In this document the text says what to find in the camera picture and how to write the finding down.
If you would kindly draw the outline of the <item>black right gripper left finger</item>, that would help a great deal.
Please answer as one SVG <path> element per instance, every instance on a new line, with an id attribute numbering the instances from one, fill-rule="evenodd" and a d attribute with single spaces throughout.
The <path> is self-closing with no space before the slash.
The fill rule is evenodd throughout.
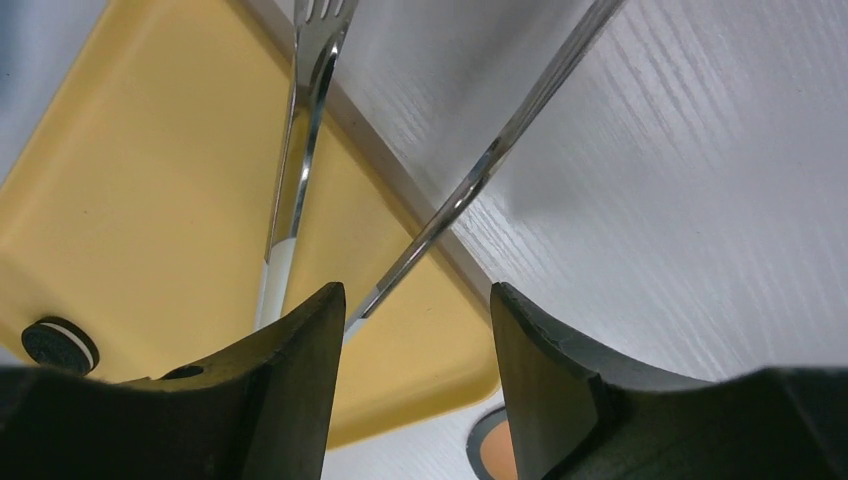
<path id="1" fill-rule="evenodd" d="M 345 289 L 164 376 L 108 383 L 53 365 L 1 370 L 5 479 L 317 479 Z"/>

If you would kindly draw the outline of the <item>yellow serving tray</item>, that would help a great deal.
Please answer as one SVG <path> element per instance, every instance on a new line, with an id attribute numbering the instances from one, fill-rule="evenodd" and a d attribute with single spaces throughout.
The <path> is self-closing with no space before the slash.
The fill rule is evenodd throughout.
<path id="1" fill-rule="evenodd" d="M 288 66 L 236 1 L 110 1 L 1 187 L 1 346 L 54 315 L 93 377 L 153 378 L 254 325 Z M 410 238 L 332 121 L 318 140 L 287 312 L 330 281 L 348 311 Z M 342 355 L 330 448 L 498 388 L 483 307 L 425 258 Z"/>

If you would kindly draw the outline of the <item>black sandwich cookie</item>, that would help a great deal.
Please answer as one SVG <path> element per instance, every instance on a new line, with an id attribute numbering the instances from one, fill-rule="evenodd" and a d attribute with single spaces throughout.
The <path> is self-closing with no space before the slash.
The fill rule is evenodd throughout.
<path id="1" fill-rule="evenodd" d="M 46 316 L 21 333 L 25 352 L 39 365 L 77 375 L 90 374 L 99 364 L 94 341 L 74 323 L 58 316 Z"/>

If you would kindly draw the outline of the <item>yellow black round coaster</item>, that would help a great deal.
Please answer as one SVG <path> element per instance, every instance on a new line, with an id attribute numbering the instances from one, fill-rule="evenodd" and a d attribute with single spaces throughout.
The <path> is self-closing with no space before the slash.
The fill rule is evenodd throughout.
<path id="1" fill-rule="evenodd" d="M 471 428 L 466 456 L 478 479 L 517 480 L 509 421 L 504 406 L 482 416 Z"/>

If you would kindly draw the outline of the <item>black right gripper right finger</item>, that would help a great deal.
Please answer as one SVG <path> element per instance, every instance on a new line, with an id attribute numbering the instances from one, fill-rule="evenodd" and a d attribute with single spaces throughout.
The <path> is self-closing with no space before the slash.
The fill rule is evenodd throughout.
<path id="1" fill-rule="evenodd" d="M 490 290 L 522 479 L 843 479 L 847 371 L 768 367 L 709 382 L 627 356 Z"/>

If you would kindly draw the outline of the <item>metal serving tongs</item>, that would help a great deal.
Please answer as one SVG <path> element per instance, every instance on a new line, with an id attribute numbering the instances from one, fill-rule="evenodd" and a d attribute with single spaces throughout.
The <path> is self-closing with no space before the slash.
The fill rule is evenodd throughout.
<path id="1" fill-rule="evenodd" d="M 281 158 L 264 253 L 255 327 L 277 321 L 299 237 L 302 211 L 330 83 L 357 9 L 355 1 L 294 4 L 292 82 Z M 619 1 L 595 1 L 543 70 L 519 108 L 448 199 L 356 307 L 344 326 L 349 342 L 439 238 L 464 213 L 619 11 Z"/>

